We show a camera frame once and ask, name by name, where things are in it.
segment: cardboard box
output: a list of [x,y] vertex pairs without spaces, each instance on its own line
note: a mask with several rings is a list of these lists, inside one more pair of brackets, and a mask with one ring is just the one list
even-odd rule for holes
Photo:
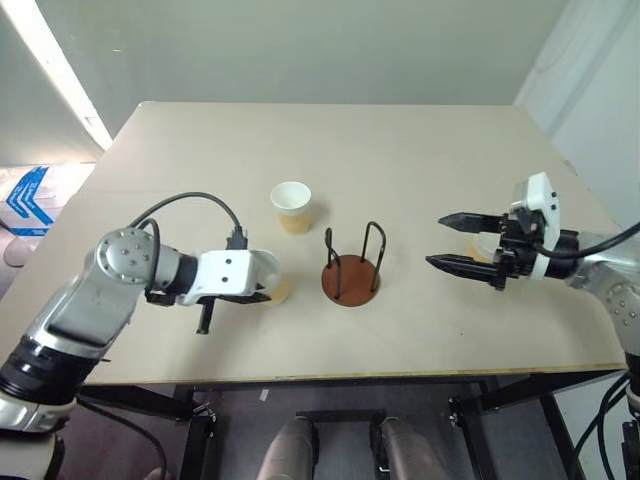
[[0,169],[0,222],[14,235],[43,237],[95,164]]

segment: white wall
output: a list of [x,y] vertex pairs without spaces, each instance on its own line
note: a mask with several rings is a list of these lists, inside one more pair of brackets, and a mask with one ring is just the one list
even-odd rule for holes
[[0,9],[0,167],[95,162],[101,153]]
[[114,135],[143,100],[510,104],[566,0],[38,0]]
[[[623,227],[640,220],[638,3],[572,0],[516,99]],[[612,382],[556,395],[574,443]],[[629,420],[625,402],[607,416],[616,478],[625,478],[621,424]],[[605,478],[594,436],[580,460],[588,479]]]

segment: table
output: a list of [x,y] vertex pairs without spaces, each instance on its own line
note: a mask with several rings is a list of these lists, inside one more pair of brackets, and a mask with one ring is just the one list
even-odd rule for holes
[[[571,166],[516,107],[141,104],[0,303],[8,355],[53,292],[81,270],[100,237],[171,194],[224,199],[250,247],[281,260],[295,285],[276,307],[219,302],[211,333],[200,308],[140,301],[91,384],[442,376],[623,367],[605,311],[547,279],[509,280],[505,292],[446,275],[424,261],[464,253],[472,237],[437,224],[456,211],[499,214],[517,182],[546,171],[564,228],[616,226]],[[300,180],[314,224],[283,232],[271,188]],[[154,215],[162,240],[186,253],[224,248],[231,223],[203,200]],[[322,293],[324,230],[358,253],[369,220],[387,233],[381,288],[345,308]],[[377,239],[370,241],[374,258]]]

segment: white paper cup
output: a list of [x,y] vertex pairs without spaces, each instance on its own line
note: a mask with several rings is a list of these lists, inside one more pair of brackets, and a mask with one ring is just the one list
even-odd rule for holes
[[269,295],[271,300],[263,305],[279,305],[289,295],[289,282],[282,276],[280,261],[268,250],[251,250],[253,254],[254,278],[262,285],[258,293]]
[[499,234],[480,232],[474,236],[473,242],[467,247],[467,256],[478,262],[493,262],[493,256],[499,246]]
[[304,183],[282,182],[271,190],[271,203],[278,210],[278,219],[288,233],[299,234],[311,225],[311,190]]

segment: table frame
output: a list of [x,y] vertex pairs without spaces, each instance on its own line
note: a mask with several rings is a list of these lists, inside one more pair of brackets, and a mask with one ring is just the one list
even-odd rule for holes
[[[194,402],[196,392],[224,392],[225,390],[260,389],[277,387],[310,386],[364,386],[380,384],[468,384],[475,385],[480,394],[467,398],[450,398],[450,420],[452,425],[462,429],[469,460],[477,480],[496,480],[497,473],[491,449],[482,428],[481,417],[500,408],[521,402],[540,402],[549,429],[553,435],[558,454],[565,472],[568,474],[573,457],[574,445],[567,431],[562,414],[553,394],[560,390],[576,387],[584,382],[596,380],[618,372],[599,370],[571,373],[534,373],[504,387],[499,386],[497,376],[442,376],[442,377],[395,377],[356,378],[297,381],[264,382],[220,382],[213,384],[179,384],[173,397],[157,394],[137,386],[84,386],[80,394],[95,403],[121,408],[136,413],[189,421],[189,431],[180,471],[180,480],[199,480],[204,472],[206,478],[218,478],[219,453],[224,441],[225,421],[216,418],[208,404]],[[336,415],[349,421],[346,413]],[[582,469],[578,468],[577,478],[584,480]]]

